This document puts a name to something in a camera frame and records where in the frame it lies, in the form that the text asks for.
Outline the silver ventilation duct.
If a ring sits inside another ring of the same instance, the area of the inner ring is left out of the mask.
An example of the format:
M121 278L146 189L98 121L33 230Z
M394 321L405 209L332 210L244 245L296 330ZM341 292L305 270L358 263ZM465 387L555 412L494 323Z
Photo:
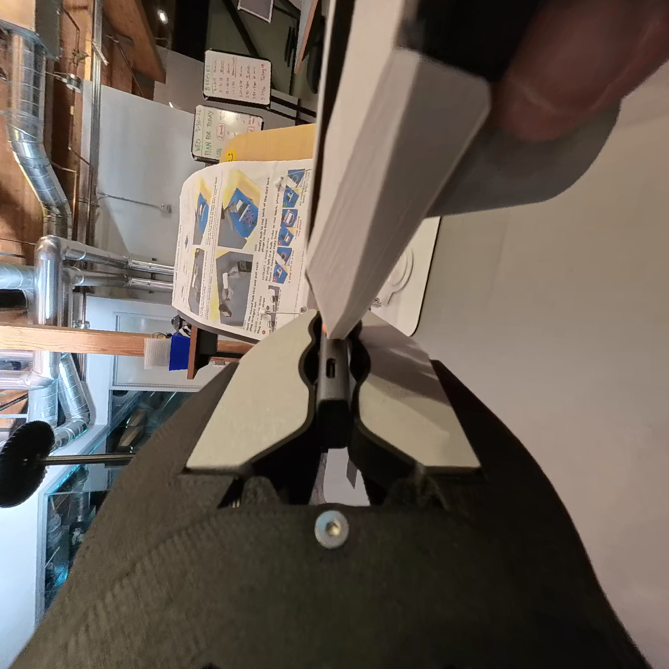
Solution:
M44 143L47 50L37 35L1 21L9 46L7 102L2 111L13 156L34 192L47 236L68 238L72 213Z
M28 393L28 422L45 422L53 431L52 453L79 439L89 428L91 412L71 353L60 354L57 380Z

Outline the wooden top table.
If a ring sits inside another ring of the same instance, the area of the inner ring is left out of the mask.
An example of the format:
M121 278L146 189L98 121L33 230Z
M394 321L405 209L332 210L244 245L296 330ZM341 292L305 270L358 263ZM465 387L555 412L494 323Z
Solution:
M164 334L74 329L41 325L2 325L1 348L12 351L77 353L87 355L133 356L144 358L144 339L171 338ZM193 327L187 379L192 380L210 363L240 360L253 344L220 339L213 332Z

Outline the whiteboard with green writing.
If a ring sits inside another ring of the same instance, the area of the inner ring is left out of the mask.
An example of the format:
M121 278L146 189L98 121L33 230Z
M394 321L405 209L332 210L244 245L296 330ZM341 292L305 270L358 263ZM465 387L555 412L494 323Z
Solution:
M234 137L263 130L263 118L255 114L197 105L194 113L191 156L204 163L218 163Z

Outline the grey usb hub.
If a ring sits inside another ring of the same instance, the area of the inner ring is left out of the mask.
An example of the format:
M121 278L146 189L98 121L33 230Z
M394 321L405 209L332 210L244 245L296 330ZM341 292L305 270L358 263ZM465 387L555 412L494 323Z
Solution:
M368 506L360 472L348 455L352 430L348 341L331 339L322 330L316 389L316 441L321 455L309 503L327 500L346 506Z

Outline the black handwheel with threaded rod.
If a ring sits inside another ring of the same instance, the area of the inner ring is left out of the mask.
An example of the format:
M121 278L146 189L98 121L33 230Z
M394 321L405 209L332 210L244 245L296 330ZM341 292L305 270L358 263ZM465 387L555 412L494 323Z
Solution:
M46 422L18 428L1 448L1 507L20 506L40 487L49 466L105 464L123 466L134 454L52 456L54 430Z

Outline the person's right hand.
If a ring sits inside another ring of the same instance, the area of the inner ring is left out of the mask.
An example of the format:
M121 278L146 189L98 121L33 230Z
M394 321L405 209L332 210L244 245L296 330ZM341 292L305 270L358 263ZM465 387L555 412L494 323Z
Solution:
M546 1L494 89L490 117L518 140L555 140L667 61L667 1Z

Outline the light wooden board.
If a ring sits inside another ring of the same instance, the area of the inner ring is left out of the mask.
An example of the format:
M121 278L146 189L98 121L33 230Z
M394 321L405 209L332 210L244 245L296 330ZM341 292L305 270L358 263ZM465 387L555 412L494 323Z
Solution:
M231 138L222 148L220 163L233 161L294 161L311 159L316 124L247 132Z

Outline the whiteboard with black writing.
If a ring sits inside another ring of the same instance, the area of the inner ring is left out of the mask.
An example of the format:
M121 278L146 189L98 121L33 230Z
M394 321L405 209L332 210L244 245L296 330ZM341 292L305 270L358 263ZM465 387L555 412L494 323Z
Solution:
M269 108L272 63L259 57L208 49L204 55L202 91L206 100Z

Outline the printed instruction sheet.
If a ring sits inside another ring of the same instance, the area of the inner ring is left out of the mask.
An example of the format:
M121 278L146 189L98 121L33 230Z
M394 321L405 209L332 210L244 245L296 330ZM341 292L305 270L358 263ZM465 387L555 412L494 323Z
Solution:
M313 160L233 161L183 184L172 307L256 343L307 309Z

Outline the shiny metal pipes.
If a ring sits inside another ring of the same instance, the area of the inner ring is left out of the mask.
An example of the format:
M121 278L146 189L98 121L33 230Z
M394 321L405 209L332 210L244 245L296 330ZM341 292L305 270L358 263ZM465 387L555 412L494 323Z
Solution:
M123 288L171 292L173 266L144 261L55 235L35 250L33 291L38 324L70 326L77 288Z

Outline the blue cooler box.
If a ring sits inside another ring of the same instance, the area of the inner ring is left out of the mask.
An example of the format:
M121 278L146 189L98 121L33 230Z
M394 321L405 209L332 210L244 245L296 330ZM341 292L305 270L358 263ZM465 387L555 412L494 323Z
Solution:
M189 352L191 347L191 338L176 332L170 338L169 349L169 371L187 370L189 366Z

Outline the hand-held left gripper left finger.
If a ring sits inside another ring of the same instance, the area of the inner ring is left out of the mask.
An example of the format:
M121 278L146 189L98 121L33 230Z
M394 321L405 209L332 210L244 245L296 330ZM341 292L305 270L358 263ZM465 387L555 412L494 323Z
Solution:
M187 460L188 470L246 474L308 428L316 393L306 362L318 350L318 320L316 311L306 311L241 358Z

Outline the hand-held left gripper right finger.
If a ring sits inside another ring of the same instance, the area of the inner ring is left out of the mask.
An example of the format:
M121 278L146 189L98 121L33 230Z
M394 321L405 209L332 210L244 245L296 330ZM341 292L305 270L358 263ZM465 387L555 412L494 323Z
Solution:
M364 315L366 355L356 382L357 417L382 447L427 471L476 471L480 461L428 354L380 316Z

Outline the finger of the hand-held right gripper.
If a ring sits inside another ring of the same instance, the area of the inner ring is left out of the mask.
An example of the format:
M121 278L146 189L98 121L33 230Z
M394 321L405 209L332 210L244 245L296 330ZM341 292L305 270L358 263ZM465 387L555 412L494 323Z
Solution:
M489 115L485 78L404 39L416 1L331 1L306 278L330 339L356 327Z

